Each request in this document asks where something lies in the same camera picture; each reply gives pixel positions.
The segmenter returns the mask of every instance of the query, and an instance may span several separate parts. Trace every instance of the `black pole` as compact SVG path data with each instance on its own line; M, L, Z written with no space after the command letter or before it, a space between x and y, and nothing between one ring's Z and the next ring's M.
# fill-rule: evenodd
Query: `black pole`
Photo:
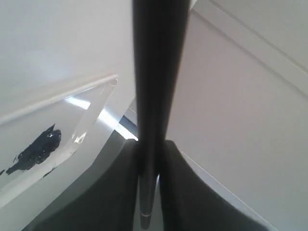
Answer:
M149 227L189 12L189 0L133 0L141 226Z

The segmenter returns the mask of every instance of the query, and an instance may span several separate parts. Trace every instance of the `white wall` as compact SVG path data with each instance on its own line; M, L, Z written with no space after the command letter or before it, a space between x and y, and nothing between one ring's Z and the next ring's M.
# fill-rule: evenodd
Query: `white wall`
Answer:
M196 13L168 136L278 230L308 229L307 96Z

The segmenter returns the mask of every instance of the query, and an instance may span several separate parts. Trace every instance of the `black stain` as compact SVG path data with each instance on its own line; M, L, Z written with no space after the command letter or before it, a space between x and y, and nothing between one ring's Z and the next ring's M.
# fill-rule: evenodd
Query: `black stain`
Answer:
M55 167L53 167L52 168L52 170L50 170L48 173L46 173L44 176L43 176L43 178L45 177L45 176L48 176L52 171L54 171L56 168Z
M54 125L43 131L32 144L17 156L18 162L6 170L6 173L10 175L17 170L29 170L34 165L44 162L61 142L61 131L53 129Z

